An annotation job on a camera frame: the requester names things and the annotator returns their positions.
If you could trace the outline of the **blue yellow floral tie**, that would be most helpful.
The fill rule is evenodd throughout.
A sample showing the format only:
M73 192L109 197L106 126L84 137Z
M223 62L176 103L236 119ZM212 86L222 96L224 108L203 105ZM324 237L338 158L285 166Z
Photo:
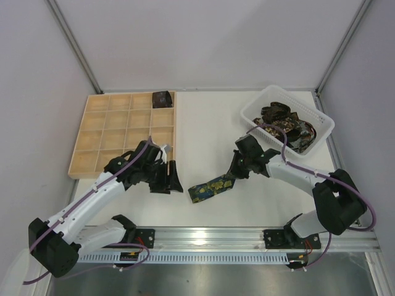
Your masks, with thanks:
M221 175L206 183L192 186L188 189L189 197L193 204L203 202L218 194L232 190L236 179L232 176Z

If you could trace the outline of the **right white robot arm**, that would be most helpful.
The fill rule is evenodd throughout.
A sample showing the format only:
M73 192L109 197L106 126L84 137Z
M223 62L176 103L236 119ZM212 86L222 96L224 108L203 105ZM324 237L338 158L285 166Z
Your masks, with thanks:
M313 198L315 210L294 217L284 227L296 237L302 239L323 232L340 235L368 209L344 170L324 173L297 166L278 150L263 150L250 134L239 138L235 144L237 149L227 173L229 177L248 179L253 172L284 181Z

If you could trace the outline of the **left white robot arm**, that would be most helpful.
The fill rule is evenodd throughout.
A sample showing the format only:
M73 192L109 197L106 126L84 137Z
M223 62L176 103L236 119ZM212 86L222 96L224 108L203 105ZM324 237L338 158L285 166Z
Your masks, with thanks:
M65 276L87 253L108 245L131 244L136 226L123 215L84 231L87 222L129 188L146 183L151 193L183 192L169 144L158 146L151 138L141 141L109 161L93 185L78 200L43 221L28 227L30 254L55 278Z

